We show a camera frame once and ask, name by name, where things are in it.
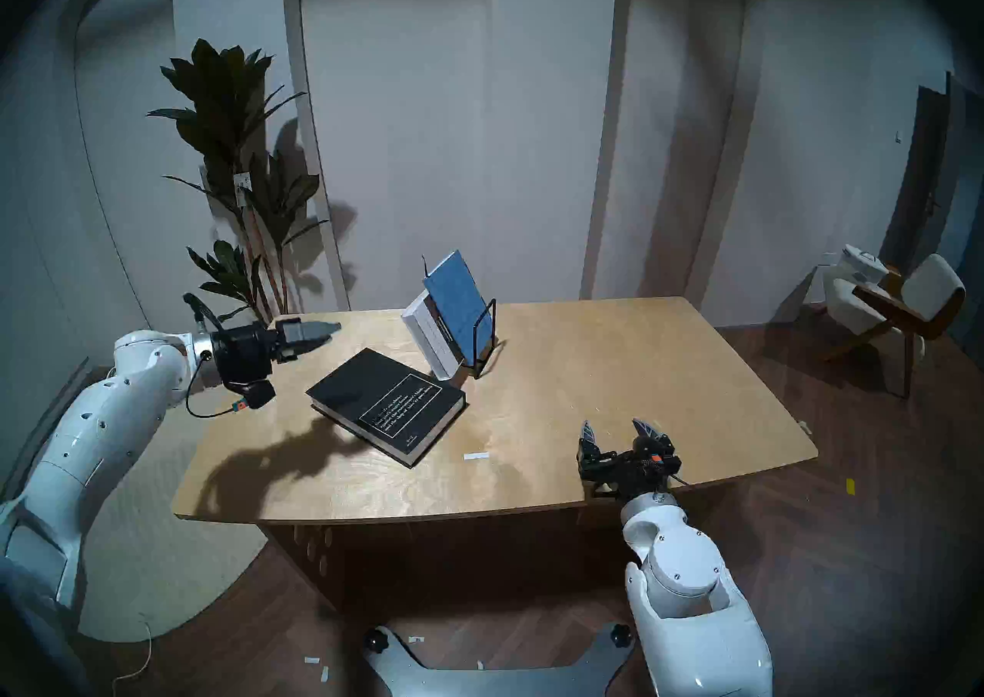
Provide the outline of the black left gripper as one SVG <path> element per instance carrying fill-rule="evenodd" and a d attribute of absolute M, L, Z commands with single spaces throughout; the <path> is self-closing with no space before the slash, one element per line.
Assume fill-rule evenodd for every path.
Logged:
<path fill-rule="evenodd" d="M 283 317 L 276 330 L 262 323 L 211 331 L 211 353 L 225 388 L 268 383 L 274 353 L 277 363 L 288 363 L 330 342 L 341 323 L 304 321 Z"/>

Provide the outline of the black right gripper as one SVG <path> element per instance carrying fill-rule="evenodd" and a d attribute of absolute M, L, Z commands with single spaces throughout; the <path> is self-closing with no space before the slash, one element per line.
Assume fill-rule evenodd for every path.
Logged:
<path fill-rule="evenodd" d="M 630 500 L 649 492 L 663 492 L 678 479 L 682 461 L 667 434 L 642 419 L 632 419 L 633 448 L 622 453 L 601 452 L 589 421 L 578 438 L 578 474 L 591 497 Z"/>

